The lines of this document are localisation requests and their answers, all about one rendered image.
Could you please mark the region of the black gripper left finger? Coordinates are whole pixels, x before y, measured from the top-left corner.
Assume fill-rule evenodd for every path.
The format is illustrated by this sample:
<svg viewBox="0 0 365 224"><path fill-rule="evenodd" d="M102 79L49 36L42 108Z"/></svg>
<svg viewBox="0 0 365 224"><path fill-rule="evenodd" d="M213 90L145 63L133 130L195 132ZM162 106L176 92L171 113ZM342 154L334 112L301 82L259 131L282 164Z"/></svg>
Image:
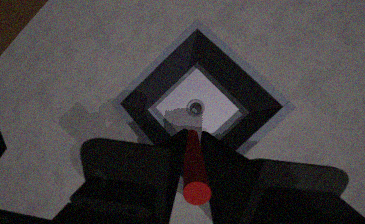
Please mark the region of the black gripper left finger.
<svg viewBox="0 0 365 224"><path fill-rule="evenodd" d="M188 129L159 145L95 138L80 147L85 181L104 178L154 186L159 224L169 224L184 162Z"/></svg>

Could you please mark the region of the dark grey open square box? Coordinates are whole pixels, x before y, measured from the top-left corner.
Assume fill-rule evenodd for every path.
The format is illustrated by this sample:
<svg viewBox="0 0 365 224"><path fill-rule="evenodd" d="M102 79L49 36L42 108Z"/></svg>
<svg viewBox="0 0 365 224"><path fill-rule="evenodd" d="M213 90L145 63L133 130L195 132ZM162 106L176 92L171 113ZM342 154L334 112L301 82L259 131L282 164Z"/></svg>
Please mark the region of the dark grey open square box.
<svg viewBox="0 0 365 224"><path fill-rule="evenodd" d="M196 68L239 109L212 135L242 156L296 108L197 19L111 103L143 144L178 133L156 107Z"/></svg>

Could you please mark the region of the red peg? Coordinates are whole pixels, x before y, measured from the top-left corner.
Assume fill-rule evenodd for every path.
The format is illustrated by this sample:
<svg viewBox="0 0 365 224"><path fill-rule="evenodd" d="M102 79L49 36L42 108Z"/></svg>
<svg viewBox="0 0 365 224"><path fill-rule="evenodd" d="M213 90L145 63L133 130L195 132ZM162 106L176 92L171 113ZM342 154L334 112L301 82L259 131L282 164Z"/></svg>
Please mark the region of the red peg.
<svg viewBox="0 0 365 224"><path fill-rule="evenodd" d="M212 192L195 130L188 130L184 160L184 199L193 205L202 205L210 201Z"/></svg>

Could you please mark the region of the grey square plate with hole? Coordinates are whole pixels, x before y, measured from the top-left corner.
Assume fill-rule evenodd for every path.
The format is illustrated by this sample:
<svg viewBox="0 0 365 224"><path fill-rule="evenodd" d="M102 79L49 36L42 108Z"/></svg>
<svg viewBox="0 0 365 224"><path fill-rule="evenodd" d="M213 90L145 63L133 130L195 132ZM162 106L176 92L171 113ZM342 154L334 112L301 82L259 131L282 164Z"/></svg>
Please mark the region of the grey square plate with hole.
<svg viewBox="0 0 365 224"><path fill-rule="evenodd" d="M195 106L201 109L200 113L191 112ZM197 68L156 108L177 132L195 130L199 142L202 131L212 135L239 110Z"/></svg>

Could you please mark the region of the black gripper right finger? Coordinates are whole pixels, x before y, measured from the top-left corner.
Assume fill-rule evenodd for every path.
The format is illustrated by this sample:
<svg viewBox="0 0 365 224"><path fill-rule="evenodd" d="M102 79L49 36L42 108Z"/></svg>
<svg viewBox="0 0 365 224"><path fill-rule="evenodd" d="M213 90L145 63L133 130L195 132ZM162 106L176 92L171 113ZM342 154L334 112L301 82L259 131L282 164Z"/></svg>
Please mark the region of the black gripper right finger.
<svg viewBox="0 0 365 224"><path fill-rule="evenodd" d="M332 166L249 159L202 131L201 150L211 187L213 224L250 224L269 186L334 192L339 197L349 176Z"/></svg>

